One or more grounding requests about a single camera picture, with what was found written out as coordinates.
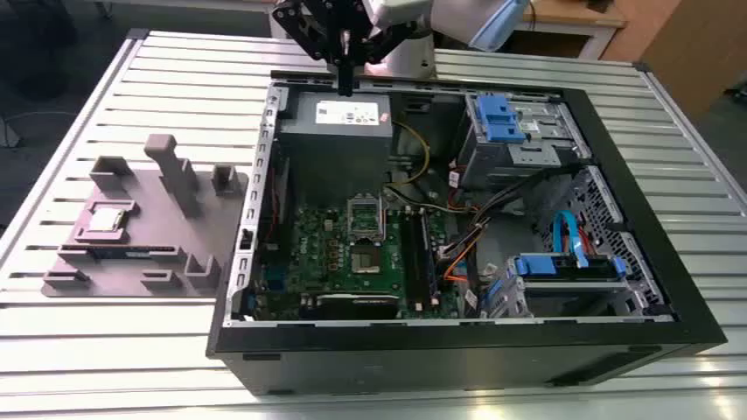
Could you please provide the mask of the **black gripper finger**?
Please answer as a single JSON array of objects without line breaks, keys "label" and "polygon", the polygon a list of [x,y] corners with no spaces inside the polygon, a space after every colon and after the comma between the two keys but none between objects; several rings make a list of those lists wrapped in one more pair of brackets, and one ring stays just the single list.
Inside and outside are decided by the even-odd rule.
[{"label": "black gripper finger", "polygon": [[354,24],[349,29],[350,38],[345,53],[345,95],[353,95],[357,68],[378,64],[418,29],[418,22],[395,24],[375,35],[373,25]]},{"label": "black gripper finger", "polygon": [[338,94],[345,95],[343,30],[323,26],[303,1],[278,1],[271,16],[314,60],[323,60],[338,75]]}]

